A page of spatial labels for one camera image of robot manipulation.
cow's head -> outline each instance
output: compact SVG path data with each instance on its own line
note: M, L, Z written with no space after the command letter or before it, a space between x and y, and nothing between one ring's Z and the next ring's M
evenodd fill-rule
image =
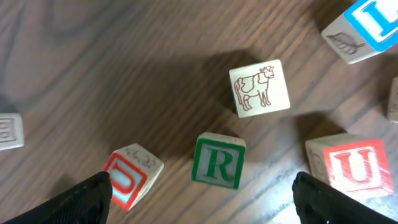
M260 68L260 72L264 73L266 78L274 78L274 66L266 66L264 68Z

green block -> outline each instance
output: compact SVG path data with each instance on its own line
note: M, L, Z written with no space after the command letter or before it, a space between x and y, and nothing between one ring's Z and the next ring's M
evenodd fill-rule
M245 151L243 139L201 134L193 157L192 180L238 189Z

wood grain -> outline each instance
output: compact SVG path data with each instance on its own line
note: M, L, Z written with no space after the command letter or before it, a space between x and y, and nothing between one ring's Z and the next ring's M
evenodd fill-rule
M344 0L2 0L0 112L26 145L0 152L0 222L38 206L139 143L165 162L130 212L108 223L294 223L303 142L348 131L383 139L398 183L398 126L386 119L397 49L355 65L322 30ZM281 59L291 109L238 119L228 70ZM199 134L239 136L239 190L190 180ZM398 220L396 195L364 201Z

block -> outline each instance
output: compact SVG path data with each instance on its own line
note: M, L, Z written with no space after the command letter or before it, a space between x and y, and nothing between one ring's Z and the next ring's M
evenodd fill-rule
M163 162L138 144L112 153L104 170L112 183L112 201L130 210L145 196L164 167Z
M398 77L392 80L388 102L387 119L398 123Z
M337 134L305 143L311 173L353 198L394 193L391 174L380 139Z
M235 68L229 77L240 118L290 108L280 60Z
M333 21L322 37L349 64L398 43L398 1L359 0Z
M22 147L24 128L19 114L0 114L0 150Z
M238 189L245 151L243 139L201 134L193 158L192 180Z

cow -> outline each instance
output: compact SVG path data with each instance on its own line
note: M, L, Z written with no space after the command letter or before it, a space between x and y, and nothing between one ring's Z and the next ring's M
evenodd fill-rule
M238 78L234 84L236 96L239 104L242 105L245 111L249 111L252 107L249 104L250 97L258 96L260 98L261 106L270 106L271 102L268 99L268 80L274 78L274 67L266 66L259 69L259 73L248 77Z

